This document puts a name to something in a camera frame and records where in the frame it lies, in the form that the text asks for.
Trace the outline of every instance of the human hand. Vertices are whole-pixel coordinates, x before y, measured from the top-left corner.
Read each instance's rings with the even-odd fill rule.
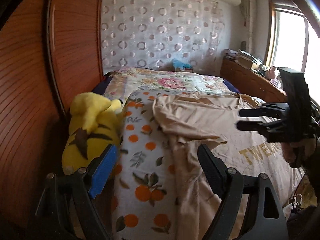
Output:
[[[296,155],[293,152],[293,148],[304,146],[303,160],[308,159],[316,150],[316,138],[303,139],[294,143],[281,143],[282,154],[286,162],[293,163],[296,159]]]

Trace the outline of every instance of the beige blanket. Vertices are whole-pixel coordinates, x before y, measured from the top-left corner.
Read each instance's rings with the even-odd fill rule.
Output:
[[[266,143],[257,132],[238,131],[235,122],[241,108],[257,103],[246,95],[171,95],[154,101],[153,113],[169,136],[178,194],[177,239],[202,239],[215,216],[220,199],[213,194],[197,159],[197,148],[205,143],[227,167],[240,173],[270,177],[281,204],[293,194],[303,176],[283,159],[281,147]],[[231,239],[238,236],[246,208],[243,197]]]

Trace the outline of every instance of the window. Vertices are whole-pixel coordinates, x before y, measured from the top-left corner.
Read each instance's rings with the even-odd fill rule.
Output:
[[[311,98],[320,104],[320,39],[291,0],[269,0],[270,31],[265,65],[305,73]]]

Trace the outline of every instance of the wooden wardrobe door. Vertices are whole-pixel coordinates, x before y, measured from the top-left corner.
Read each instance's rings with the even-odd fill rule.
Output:
[[[102,78],[101,0],[51,0],[49,39],[53,73],[65,112],[79,93]]]
[[[23,0],[0,31],[0,212],[23,227],[64,147],[46,72],[46,10],[46,0]]]

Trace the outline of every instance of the metal screw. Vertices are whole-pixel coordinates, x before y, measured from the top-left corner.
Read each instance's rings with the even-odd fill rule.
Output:
[[[261,174],[260,174],[260,177],[261,177],[262,179],[268,179],[268,178],[269,178],[268,175],[265,174],[265,173],[261,173]]]
[[[229,169],[228,169],[228,172],[229,172],[230,174],[236,174],[236,173],[237,173],[237,170],[236,170],[235,168],[229,168]]]
[[[54,177],[54,173],[49,173],[49,174],[47,175],[47,179],[53,179],[53,177]]]
[[[79,168],[79,169],[78,169],[78,172],[79,172],[80,174],[85,174],[85,173],[87,172],[87,169],[86,169],[86,168]]]

